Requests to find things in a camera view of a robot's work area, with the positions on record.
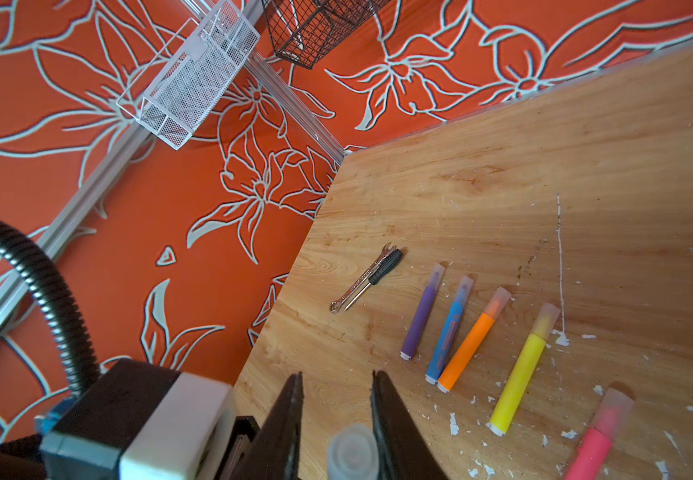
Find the black handled screwdriver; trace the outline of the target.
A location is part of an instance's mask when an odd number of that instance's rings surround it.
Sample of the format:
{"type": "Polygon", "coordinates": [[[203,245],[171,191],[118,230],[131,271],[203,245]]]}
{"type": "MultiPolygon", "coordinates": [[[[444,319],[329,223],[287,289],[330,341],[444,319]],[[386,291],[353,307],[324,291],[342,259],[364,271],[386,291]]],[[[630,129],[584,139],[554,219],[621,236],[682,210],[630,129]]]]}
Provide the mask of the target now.
{"type": "Polygon", "coordinates": [[[390,274],[400,261],[402,260],[404,253],[398,248],[393,248],[388,254],[382,256],[380,262],[373,266],[368,271],[368,274],[364,280],[361,280],[357,284],[357,288],[354,292],[350,293],[344,302],[342,302],[342,310],[348,311],[349,308],[364,294],[371,286],[378,284],[386,275],[390,274]]]}

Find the blue highlighter pen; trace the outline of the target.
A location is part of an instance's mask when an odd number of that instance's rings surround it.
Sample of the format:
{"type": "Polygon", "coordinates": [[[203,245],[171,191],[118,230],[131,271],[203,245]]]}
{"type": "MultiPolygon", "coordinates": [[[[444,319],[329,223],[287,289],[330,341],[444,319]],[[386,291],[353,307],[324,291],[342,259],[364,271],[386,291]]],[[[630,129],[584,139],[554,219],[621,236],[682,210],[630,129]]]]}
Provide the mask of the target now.
{"type": "Polygon", "coordinates": [[[450,348],[458,330],[464,307],[466,306],[474,282],[475,280],[468,275],[463,276],[459,282],[456,296],[450,306],[438,342],[436,343],[432,360],[426,370],[425,380],[427,383],[432,385],[436,384],[447,364],[450,348]]]}

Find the white mesh basket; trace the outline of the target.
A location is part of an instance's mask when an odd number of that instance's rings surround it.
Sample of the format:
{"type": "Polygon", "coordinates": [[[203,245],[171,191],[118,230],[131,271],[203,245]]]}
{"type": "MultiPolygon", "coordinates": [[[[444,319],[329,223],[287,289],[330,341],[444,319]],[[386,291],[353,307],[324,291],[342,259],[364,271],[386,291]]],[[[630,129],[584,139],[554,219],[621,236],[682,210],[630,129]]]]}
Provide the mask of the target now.
{"type": "Polygon", "coordinates": [[[190,18],[134,73],[116,106],[178,150],[194,136],[254,53],[260,34],[231,1],[190,18]]]}

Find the yellow highlighter pen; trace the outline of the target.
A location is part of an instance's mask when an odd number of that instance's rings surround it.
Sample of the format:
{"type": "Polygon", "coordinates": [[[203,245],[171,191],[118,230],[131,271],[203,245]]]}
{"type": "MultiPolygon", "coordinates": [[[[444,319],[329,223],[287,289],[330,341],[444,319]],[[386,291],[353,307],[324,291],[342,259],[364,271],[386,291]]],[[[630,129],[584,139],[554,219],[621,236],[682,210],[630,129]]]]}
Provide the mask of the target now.
{"type": "Polygon", "coordinates": [[[541,306],[488,421],[487,427],[496,436],[508,432],[559,316],[560,309],[554,304],[541,306]]]}

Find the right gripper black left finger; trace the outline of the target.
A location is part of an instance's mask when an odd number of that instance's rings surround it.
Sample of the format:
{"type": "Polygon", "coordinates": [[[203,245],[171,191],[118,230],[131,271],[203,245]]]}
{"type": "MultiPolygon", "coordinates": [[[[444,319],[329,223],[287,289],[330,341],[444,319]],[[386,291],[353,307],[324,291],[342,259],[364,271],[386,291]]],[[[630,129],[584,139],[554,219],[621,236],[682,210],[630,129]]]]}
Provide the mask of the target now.
{"type": "Polygon", "coordinates": [[[304,378],[290,375],[230,479],[298,479],[304,378]]]}

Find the purple highlighter pen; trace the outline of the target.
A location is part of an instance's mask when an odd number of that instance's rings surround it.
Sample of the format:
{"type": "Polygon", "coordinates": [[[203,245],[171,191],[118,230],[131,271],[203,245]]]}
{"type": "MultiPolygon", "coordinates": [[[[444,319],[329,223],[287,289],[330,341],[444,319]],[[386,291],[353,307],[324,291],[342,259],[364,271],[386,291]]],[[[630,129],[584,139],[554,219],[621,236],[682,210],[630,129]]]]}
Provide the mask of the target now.
{"type": "Polygon", "coordinates": [[[446,267],[440,263],[435,264],[432,268],[429,281],[422,291],[422,296],[414,314],[414,318],[412,319],[410,328],[408,328],[402,348],[400,349],[399,355],[402,360],[408,361],[416,354],[418,344],[422,338],[426,323],[428,322],[445,270],[446,267]]]}

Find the orange highlighter pen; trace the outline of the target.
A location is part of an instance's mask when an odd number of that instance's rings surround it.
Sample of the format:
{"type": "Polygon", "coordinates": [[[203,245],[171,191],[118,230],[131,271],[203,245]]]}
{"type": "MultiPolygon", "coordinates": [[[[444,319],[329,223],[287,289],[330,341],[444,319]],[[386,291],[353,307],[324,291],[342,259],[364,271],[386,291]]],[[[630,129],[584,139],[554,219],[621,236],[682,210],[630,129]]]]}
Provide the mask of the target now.
{"type": "Polygon", "coordinates": [[[500,287],[496,289],[490,302],[488,302],[482,314],[474,322],[466,338],[464,338],[454,356],[449,360],[440,378],[438,378],[437,388],[440,391],[447,393],[452,390],[484,338],[486,338],[489,330],[494,326],[495,320],[500,316],[506,304],[510,302],[510,298],[511,293],[505,288],[500,287]]]}

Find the pink highlighter pen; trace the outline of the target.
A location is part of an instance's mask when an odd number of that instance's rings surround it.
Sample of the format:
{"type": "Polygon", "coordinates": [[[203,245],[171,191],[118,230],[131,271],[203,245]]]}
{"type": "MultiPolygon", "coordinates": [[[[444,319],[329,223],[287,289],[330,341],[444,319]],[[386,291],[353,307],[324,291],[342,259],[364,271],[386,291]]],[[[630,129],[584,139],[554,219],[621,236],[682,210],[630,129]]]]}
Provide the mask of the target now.
{"type": "Polygon", "coordinates": [[[629,391],[614,387],[606,390],[564,479],[586,480],[598,476],[634,403],[629,391]]]}

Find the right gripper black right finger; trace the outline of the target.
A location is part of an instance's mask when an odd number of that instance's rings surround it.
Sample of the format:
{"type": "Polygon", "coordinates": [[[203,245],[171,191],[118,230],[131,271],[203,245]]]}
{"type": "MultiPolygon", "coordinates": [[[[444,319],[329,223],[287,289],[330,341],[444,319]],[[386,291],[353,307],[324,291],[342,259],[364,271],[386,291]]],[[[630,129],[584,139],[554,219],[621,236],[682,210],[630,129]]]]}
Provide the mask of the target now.
{"type": "Polygon", "coordinates": [[[383,370],[372,372],[370,405],[379,479],[447,478],[383,370]]]}

